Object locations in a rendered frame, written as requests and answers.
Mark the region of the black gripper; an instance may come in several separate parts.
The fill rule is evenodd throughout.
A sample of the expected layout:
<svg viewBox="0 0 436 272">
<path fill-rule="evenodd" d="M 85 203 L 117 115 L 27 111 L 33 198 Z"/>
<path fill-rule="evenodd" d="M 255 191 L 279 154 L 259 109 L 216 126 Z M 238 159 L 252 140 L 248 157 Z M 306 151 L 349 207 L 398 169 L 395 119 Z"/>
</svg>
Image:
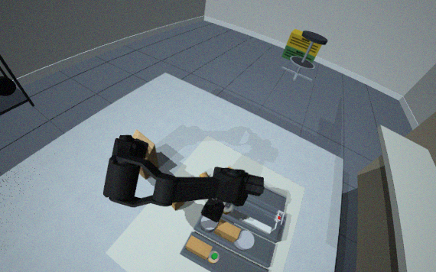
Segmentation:
<svg viewBox="0 0 436 272">
<path fill-rule="evenodd" d="M 202 216 L 209 218 L 214 222 L 218 222 L 223 214 L 225 205 L 220 199 L 208 199 L 202 209 Z"/>
</svg>

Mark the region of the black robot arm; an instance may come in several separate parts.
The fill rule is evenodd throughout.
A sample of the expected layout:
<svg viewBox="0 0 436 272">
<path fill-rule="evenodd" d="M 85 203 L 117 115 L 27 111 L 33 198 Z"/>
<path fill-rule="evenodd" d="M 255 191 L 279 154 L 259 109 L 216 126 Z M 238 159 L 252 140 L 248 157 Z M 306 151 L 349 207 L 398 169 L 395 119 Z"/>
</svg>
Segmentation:
<svg viewBox="0 0 436 272">
<path fill-rule="evenodd" d="M 168 207 L 173 202 L 210 198 L 243 206 L 248 194 L 261 196 L 264 192 L 264 178 L 244 170 L 214 167 L 213 177 L 175 177 L 162 173 L 145 159 L 147 149 L 148 143 L 128 134 L 115 139 L 103 188 L 106 198 L 134 208 L 149 203 Z M 152 196 L 135 197 L 140 167 L 156 179 Z"/>
</svg>

